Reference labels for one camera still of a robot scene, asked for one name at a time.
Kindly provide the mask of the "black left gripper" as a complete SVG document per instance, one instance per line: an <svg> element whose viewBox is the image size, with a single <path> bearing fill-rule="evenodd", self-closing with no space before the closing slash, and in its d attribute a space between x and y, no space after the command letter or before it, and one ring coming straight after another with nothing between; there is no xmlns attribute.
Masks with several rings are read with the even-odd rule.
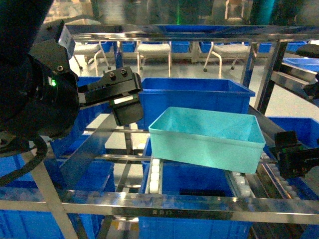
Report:
<svg viewBox="0 0 319 239"><path fill-rule="evenodd" d="M144 116L139 94L143 87L139 74L130 67L104 72L92 83L78 85L79 77L69 60L78 52L64 21L41 26L30 54L41 63L43 81L38 95L48 98L53 109L66 108L68 114L108 103L118 126L141 120Z"/></svg>

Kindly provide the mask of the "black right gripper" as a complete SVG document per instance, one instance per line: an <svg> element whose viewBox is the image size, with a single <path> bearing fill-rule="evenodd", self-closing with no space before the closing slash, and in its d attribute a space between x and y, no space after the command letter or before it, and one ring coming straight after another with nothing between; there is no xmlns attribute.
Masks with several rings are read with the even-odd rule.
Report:
<svg viewBox="0 0 319 239"><path fill-rule="evenodd" d="M314 147L309 147L298 139L294 130L278 131L271 134L274 141L272 152L277 159L280 176L284 179L305 177L311 169L319 165L319 138L314 138Z"/></svg>

